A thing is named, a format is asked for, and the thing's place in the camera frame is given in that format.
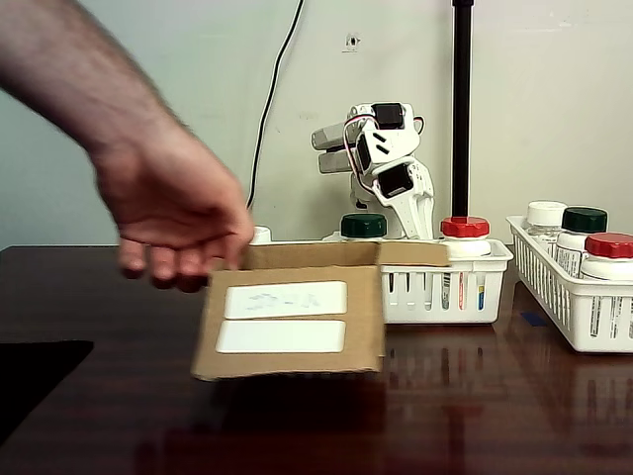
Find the person's bare hand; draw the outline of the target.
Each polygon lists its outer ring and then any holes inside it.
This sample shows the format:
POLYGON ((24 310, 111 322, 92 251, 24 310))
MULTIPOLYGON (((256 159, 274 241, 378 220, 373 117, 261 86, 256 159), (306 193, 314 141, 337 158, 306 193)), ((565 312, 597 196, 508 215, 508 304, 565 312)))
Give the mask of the person's bare hand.
POLYGON ((228 168, 182 130, 90 152, 100 195, 119 232, 125 276, 195 292, 216 270, 236 270, 254 236, 228 168))

